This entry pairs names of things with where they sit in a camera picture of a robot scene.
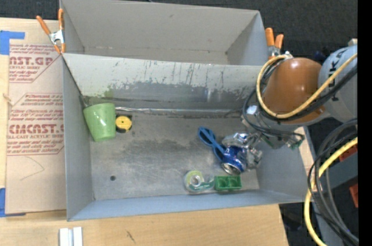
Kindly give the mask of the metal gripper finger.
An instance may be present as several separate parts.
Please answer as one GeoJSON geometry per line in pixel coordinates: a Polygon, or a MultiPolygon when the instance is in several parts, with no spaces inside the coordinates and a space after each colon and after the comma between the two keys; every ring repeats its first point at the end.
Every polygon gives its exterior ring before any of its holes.
{"type": "Polygon", "coordinates": [[[225,147],[248,147],[253,140],[253,136],[247,133],[235,133],[229,136],[225,136],[221,143],[225,147]]]}
{"type": "Polygon", "coordinates": [[[256,148],[248,148],[246,154],[247,169],[251,170],[259,167],[262,156],[263,152],[261,150],[256,148]]]}

